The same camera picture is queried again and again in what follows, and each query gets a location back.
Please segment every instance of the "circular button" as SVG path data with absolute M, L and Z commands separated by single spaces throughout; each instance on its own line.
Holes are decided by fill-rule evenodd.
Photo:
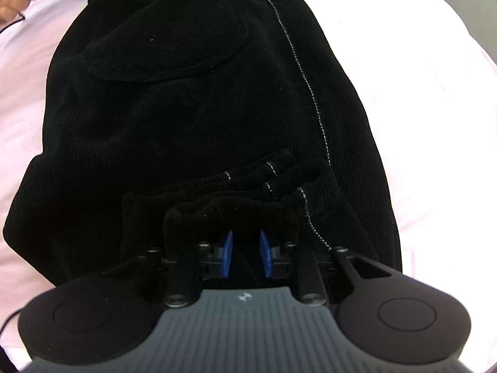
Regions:
M 111 311 L 103 300 L 75 299 L 60 304 L 53 314 L 54 322 L 72 332 L 95 330 L 104 325 Z
M 382 323 L 394 330 L 419 332 L 435 322 L 436 312 L 424 301 L 399 297 L 384 302 L 378 308 L 378 317 Z

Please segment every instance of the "folded fabric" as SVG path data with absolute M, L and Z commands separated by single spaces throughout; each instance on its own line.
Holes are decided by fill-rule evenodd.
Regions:
M 123 217 L 123 257 L 151 246 L 178 256 L 186 246 L 215 243 L 233 230 L 234 261 L 225 288 L 267 285 L 258 253 L 260 229 L 272 246 L 302 240 L 316 251 L 346 246 L 377 260 L 331 167 L 323 159 L 295 164 L 287 150 L 214 177 L 129 192 Z

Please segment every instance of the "black round pad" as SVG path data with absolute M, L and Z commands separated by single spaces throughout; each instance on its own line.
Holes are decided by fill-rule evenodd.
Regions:
M 378 309 L 378 316 L 389 328 L 418 332 L 426 330 L 435 322 L 436 312 L 424 301 L 400 297 L 385 301 Z
M 19 316 L 30 355 L 66 365 L 107 361 L 138 346 L 157 317 L 116 279 L 77 279 L 31 300 Z

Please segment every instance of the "screw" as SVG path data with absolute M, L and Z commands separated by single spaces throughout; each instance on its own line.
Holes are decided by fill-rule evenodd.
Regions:
M 211 254 L 214 248 L 208 241 L 201 241 L 200 243 L 198 243 L 198 250 L 200 255 L 204 256 Z
M 326 302 L 325 298 L 318 293 L 304 294 L 300 301 L 308 306 L 322 306 Z
M 171 308 L 180 308 L 188 305 L 188 300 L 182 294 L 170 294 L 166 301 L 166 306 Z
M 293 243 L 291 241 L 287 241 L 286 243 L 283 243 L 283 248 L 281 250 L 284 254 L 290 255 L 296 246 L 297 246 L 296 243 Z

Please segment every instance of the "black cord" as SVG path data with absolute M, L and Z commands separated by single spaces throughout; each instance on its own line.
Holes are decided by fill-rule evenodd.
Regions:
M 7 319 L 4 321 L 2 327 L 0 328 L 0 338 L 2 337 L 2 334 L 3 332 L 5 331 L 5 329 L 7 328 L 7 325 L 9 324 L 9 322 L 12 321 L 12 319 L 17 315 L 19 314 L 20 312 L 22 311 L 22 308 L 20 308 L 19 310 L 17 311 L 14 311 L 11 315 L 9 315 L 7 317 Z
M 7 328 L 7 325 L 9 322 L 11 322 L 14 317 L 21 312 L 22 309 L 19 309 L 17 311 L 14 311 L 11 315 L 7 317 L 5 322 L 3 323 L 2 327 L 0 328 L 0 338 L 2 337 L 3 332 Z M 0 347 L 0 371 L 3 373 L 17 373 L 18 370 L 14 366 L 14 364 L 11 362 L 11 360 L 8 358 L 7 353 L 3 350 L 2 347 Z
M 0 34 L 1 34 L 3 31 L 5 31 L 6 29 L 9 29 L 12 25 L 17 24 L 17 23 L 19 23 L 19 22 L 21 22 L 21 21 L 24 21 L 24 20 L 26 19 L 26 17 L 25 17 L 24 15 L 22 15 L 21 13 L 19 13 L 19 15 L 21 15 L 21 17 L 22 17 L 22 18 L 19 18 L 17 21 L 12 22 L 11 24 L 8 24 L 5 28 L 3 28 L 3 29 L 0 31 Z

